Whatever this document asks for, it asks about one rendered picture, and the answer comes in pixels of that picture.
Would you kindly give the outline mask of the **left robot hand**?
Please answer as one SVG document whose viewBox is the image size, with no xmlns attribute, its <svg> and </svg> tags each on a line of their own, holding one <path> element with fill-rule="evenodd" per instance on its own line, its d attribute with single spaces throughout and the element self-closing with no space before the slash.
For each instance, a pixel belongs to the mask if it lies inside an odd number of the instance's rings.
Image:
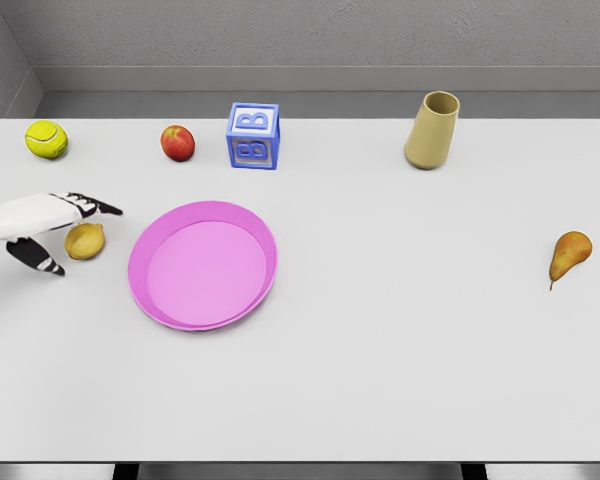
<svg viewBox="0 0 600 480">
<path fill-rule="evenodd" d="M 81 193 L 39 193 L 0 204 L 7 215 L 7 252 L 22 264 L 56 276 L 65 274 L 49 252 L 34 237 L 40 233 L 74 226 L 94 215 L 121 216 L 123 211 Z"/>
</svg>

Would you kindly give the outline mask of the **yellow lemon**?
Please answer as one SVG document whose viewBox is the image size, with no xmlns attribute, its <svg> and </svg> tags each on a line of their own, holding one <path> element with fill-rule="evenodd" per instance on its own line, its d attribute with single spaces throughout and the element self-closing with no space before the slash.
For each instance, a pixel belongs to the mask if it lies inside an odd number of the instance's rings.
<svg viewBox="0 0 600 480">
<path fill-rule="evenodd" d="M 90 260 L 103 250 L 105 242 L 102 224 L 81 223 L 66 234 L 64 248 L 71 259 Z"/>
</svg>

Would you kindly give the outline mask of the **pink round plate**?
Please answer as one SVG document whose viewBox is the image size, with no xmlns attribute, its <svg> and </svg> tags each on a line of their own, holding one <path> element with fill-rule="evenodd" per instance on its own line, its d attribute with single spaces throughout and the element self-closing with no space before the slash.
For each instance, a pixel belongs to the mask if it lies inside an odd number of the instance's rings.
<svg viewBox="0 0 600 480">
<path fill-rule="evenodd" d="M 139 308 L 185 331 L 229 325 L 269 293 L 278 249 L 269 226 L 239 205 L 200 201 L 153 221 L 131 251 L 127 276 Z"/>
</svg>

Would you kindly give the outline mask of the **yellow-green tennis ball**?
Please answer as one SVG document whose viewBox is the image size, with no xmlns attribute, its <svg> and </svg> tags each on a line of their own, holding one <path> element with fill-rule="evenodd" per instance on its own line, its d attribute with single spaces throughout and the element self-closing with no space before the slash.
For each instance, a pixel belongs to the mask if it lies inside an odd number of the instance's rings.
<svg viewBox="0 0 600 480">
<path fill-rule="evenodd" d="M 25 132 L 25 144 L 35 156 L 55 160 L 63 156 L 68 149 L 69 139 L 66 131 L 56 122 L 37 120 Z"/>
</svg>

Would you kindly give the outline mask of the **red apple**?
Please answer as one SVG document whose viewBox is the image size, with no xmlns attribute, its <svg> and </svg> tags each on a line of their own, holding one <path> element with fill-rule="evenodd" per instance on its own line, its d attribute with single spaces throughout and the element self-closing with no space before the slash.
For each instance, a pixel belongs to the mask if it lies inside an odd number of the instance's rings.
<svg viewBox="0 0 600 480">
<path fill-rule="evenodd" d="M 181 125 L 167 126 L 161 134 L 160 144 L 164 154 L 176 162 L 189 160 L 196 146 L 192 133 Z"/>
</svg>

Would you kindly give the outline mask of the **blue letter B block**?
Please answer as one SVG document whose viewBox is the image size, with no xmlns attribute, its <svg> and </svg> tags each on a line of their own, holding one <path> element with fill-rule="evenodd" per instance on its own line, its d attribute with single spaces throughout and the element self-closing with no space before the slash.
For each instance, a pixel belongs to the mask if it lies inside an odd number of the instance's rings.
<svg viewBox="0 0 600 480">
<path fill-rule="evenodd" d="M 233 168 L 276 170 L 280 140 L 278 104 L 232 104 L 226 141 Z"/>
</svg>

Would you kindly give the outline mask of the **beige tapered cup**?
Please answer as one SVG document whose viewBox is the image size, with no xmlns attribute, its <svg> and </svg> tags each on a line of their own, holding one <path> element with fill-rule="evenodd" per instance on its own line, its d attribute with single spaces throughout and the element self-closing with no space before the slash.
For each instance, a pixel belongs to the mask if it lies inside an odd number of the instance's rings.
<svg viewBox="0 0 600 480">
<path fill-rule="evenodd" d="M 458 98 L 449 92 L 434 91 L 424 97 L 403 148 L 412 166 L 433 170 L 446 162 L 459 110 Z"/>
</svg>

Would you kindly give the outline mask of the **brown-yellow pear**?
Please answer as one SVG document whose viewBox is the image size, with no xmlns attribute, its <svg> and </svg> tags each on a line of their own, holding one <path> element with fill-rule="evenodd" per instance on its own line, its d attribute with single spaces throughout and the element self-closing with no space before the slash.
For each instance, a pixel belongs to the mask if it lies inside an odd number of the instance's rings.
<svg viewBox="0 0 600 480">
<path fill-rule="evenodd" d="M 592 254 L 593 246 L 590 238 L 579 231 L 569 231 L 556 241 L 549 267 L 549 290 L 571 268 L 587 260 Z"/>
</svg>

